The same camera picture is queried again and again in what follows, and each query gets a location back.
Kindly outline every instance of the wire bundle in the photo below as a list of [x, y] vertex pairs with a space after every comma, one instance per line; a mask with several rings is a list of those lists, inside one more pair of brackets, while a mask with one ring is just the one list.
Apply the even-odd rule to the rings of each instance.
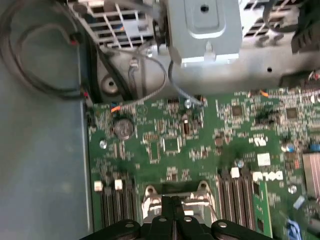
[[[34, 2], [35, 0], [16, 0], [11, 3], [9, 7], [3, 12], [0, 17], [0, 57], [4, 62], [11, 74], [13, 74], [19, 81], [21, 81], [27, 87], [37, 90], [41, 93], [56, 97], [61, 100], [81, 100], [84, 98], [84, 93], [81, 87], [79, 88], [59, 88], [46, 83], [39, 78], [36, 74], [26, 69], [22, 61], [22, 51], [24, 44], [31, 37], [36, 36], [39, 33], [57, 30], [59, 31], [67, 43], [71, 44], [71, 39], [66, 30], [55, 23], [34, 25], [24, 31], [18, 38], [15, 46], [15, 51], [11, 42], [11, 24], [15, 14], [22, 9], [26, 4]], [[71, 20], [74, 30], [77, 32], [77, 25], [74, 23], [69, 13], [63, 6], [57, 3], [57, 6], [61, 12]]]

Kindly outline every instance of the microchip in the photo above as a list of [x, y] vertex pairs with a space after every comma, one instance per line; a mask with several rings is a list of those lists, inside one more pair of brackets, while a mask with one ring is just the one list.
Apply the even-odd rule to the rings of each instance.
[[166, 153], [180, 153], [180, 144], [178, 138], [163, 139], [163, 150]]
[[233, 117], [242, 117], [244, 115], [242, 107], [240, 105], [232, 106], [232, 116]]
[[174, 181], [174, 182], [177, 181], [177, 174], [176, 174], [176, 173], [173, 173], [173, 174], [171, 175], [171, 180]]
[[262, 233], [264, 232], [264, 222], [260, 218], [257, 219], [257, 227]]
[[220, 136], [217, 136], [214, 140], [214, 144], [216, 147], [222, 147], [224, 144], [224, 139]]
[[285, 111], [286, 111], [286, 117], [288, 119], [297, 119], [298, 118], [298, 110], [295, 107], [287, 108]]
[[260, 186], [256, 182], [253, 183], [253, 192], [260, 197]]

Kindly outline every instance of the gray cable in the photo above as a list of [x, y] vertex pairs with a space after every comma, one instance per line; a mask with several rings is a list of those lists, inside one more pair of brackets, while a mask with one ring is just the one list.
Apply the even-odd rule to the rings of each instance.
[[128, 107], [134, 106], [138, 103], [149, 100], [149, 99], [155, 97], [156, 95], [158, 95], [165, 88], [166, 83], [167, 83], [167, 71], [166, 71], [165, 67], [162, 65], [162, 63], [160, 61], [158, 61], [157, 59], [150, 57], [150, 56], [147, 56], [147, 55], [143, 55], [143, 54], [136, 52], [136, 51], [128, 51], [128, 50], [123, 50], [123, 49], [118, 49], [118, 48], [106, 48], [106, 50], [110, 51], [110, 52], [114, 52], [114, 53], [129, 54], [129, 55], [132, 55], [136, 58], [145, 58], [147, 60], [150, 60], [150, 61], [158, 64], [163, 72], [163, 82], [157, 90], [153, 91], [152, 93], [148, 94], [147, 96], [145, 96], [139, 100], [136, 100], [136, 101], [133, 101], [133, 102], [130, 102], [130, 103], [123, 105], [122, 106], [123, 108], [128, 108]]
[[264, 24], [271, 31], [273, 31], [275, 33], [287, 34], [287, 33], [295, 32], [298, 29], [298, 24], [284, 26], [282, 28], [275, 28], [274, 26], [272, 26], [270, 24], [269, 17], [270, 17], [272, 10], [273, 10], [273, 7], [277, 3], [277, 1], [278, 0], [269, 0], [269, 2], [265, 4], [263, 14], [262, 14], [262, 19], [263, 19]]
[[[152, 40], [148, 40], [145, 41], [143, 44], [141, 44], [139, 47], [136, 48], [135, 52], [136, 53], [141, 53], [143, 52], [146, 48], [150, 47], [153, 44], [153, 39]], [[138, 91], [137, 91], [137, 83], [136, 83], [136, 79], [135, 79], [135, 72], [138, 70], [139, 68], [136, 66], [130, 66], [129, 70], [128, 70], [128, 80], [129, 80], [129, 84], [131, 85], [131, 89], [132, 89], [132, 94], [135, 94], [135, 98], [138, 97]]]
[[134, 9], [143, 12], [153, 18], [156, 22], [163, 21], [162, 8], [157, 5], [148, 5], [143, 2], [136, 2], [134, 0], [104, 0], [104, 4], [115, 3], [128, 9]]
[[169, 64], [169, 68], [168, 68], [168, 79], [169, 82], [171, 83], [171, 85], [174, 87], [174, 89], [183, 97], [185, 97], [186, 99], [189, 99], [193, 104], [198, 105], [198, 106], [202, 106], [203, 103], [201, 101], [199, 101], [198, 99], [196, 99], [195, 97], [191, 96], [190, 94], [186, 93], [185, 91], [183, 91], [173, 80], [172, 78], [172, 72], [173, 72], [173, 67], [174, 67], [174, 62], [171, 60], [170, 64]]
[[135, 71], [137, 70], [137, 67], [130, 66], [128, 70], [128, 80], [129, 80], [129, 85], [131, 88], [131, 92], [133, 95], [133, 99], [138, 98], [138, 92], [137, 92], [137, 83], [135, 79]]

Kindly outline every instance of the black cable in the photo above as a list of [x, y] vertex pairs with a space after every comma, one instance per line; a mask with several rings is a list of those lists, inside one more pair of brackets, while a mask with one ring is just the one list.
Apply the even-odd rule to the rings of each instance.
[[124, 77], [119, 73], [113, 63], [110, 61], [110, 57], [103, 53], [99, 46], [96, 47], [96, 51], [98, 52], [99, 58], [105, 67], [106, 71], [110, 74], [114, 83], [118, 87], [119, 93], [121, 94], [124, 101], [133, 100], [132, 93], [128, 87], [128, 84]]
[[262, 19], [264, 24], [273, 32], [275, 33], [280, 33], [280, 34], [288, 34], [288, 33], [293, 33], [298, 29], [298, 25], [289, 25], [289, 26], [284, 26], [282, 28], [275, 28], [273, 25], [270, 24], [269, 22], [269, 17], [270, 14], [273, 10], [274, 5], [277, 3], [278, 0], [269, 0], [268, 3], [265, 4], [263, 14], [262, 14]]
[[85, 34], [84, 43], [86, 48], [86, 68], [88, 75], [89, 93], [92, 101], [96, 104], [102, 103], [103, 98], [100, 91], [98, 79], [98, 56], [95, 43], [89, 34]]
[[[26, 4], [30, 2], [35, 2], [35, 0], [16, 0], [11, 3], [9, 7], [3, 12], [0, 17], [0, 57], [2, 61], [9, 69], [9, 71], [22, 83], [26, 86], [31, 87], [34, 90], [42, 92], [46, 95], [56, 97], [62, 100], [81, 100], [84, 98], [83, 90], [81, 87], [79, 88], [58, 88], [52, 85], [49, 85], [34, 73], [25, 69], [21, 60], [21, 52], [24, 42], [28, 39], [29, 36], [35, 34], [37, 32], [45, 31], [48, 29], [57, 29], [59, 30], [65, 39], [69, 42], [69, 35], [65, 32], [65, 30], [54, 23], [35, 25], [28, 28], [24, 33], [22, 33], [21, 37], [17, 41], [18, 51], [15, 52], [13, 50], [13, 46], [11, 43], [11, 24], [13, 17], [16, 12], [22, 9]], [[68, 19], [68, 12], [66, 12], [62, 6], [59, 5], [62, 9], [63, 14], [66, 15]], [[74, 22], [72, 22], [75, 30], [77, 30], [77, 26]]]

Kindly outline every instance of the screw hole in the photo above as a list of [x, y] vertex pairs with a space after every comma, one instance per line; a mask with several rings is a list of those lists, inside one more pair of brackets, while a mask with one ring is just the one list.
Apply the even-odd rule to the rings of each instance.
[[200, 10], [203, 14], [206, 14], [207, 12], [209, 12], [209, 6], [204, 4], [200, 7]]

